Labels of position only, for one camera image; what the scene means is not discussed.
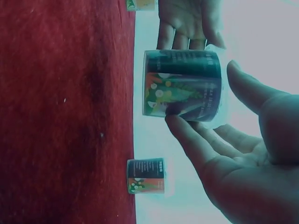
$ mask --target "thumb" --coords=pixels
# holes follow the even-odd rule
[[[201,3],[202,29],[206,39],[220,48],[226,48],[221,29],[223,0],[203,0]]]
[[[256,78],[241,71],[235,61],[227,68],[228,82],[235,96],[250,110],[259,115],[263,104],[271,98],[288,95],[259,82]]]

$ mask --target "palm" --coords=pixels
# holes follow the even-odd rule
[[[191,123],[191,126],[207,141],[207,145],[202,147],[217,153],[217,156],[200,168],[199,176],[211,201],[228,219],[238,223],[244,218],[237,217],[242,213],[240,204],[246,204],[248,211],[262,206],[269,212],[281,212],[279,209],[282,208],[276,207],[280,200],[277,195],[285,200],[287,194],[278,190],[290,192],[294,186],[299,186],[298,167],[285,169],[272,164],[263,139],[246,135],[230,125],[215,131],[204,129],[198,123]]]
[[[192,40],[204,40],[200,2],[201,0],[160,0],[160,21]]]

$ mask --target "white background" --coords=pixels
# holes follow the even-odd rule
[[[279,0],[225,0],[225,34],[241,67],[263,83],[299,92],[299,9]],[[157,12],[137,12],[134,59],[134,153],[136,159],[166,157],[174,162],[175,194],[136,195],[138,224],[226,224],[210,203],[194,168],[160,118],[142,116],[145,50],[156,49]],[[260,136],[256,115],[230,99],[229,123]]]

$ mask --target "red fabric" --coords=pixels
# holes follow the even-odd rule
[[[134,26],[125,0],[0,0],[0,223],[135,223]]]

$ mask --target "fingernail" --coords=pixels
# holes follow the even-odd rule
[[[235,60],[231,60],[230,62],[235,68],[237,68],[238,70],[241,70],[241,67],[239,65],[239,63]]]

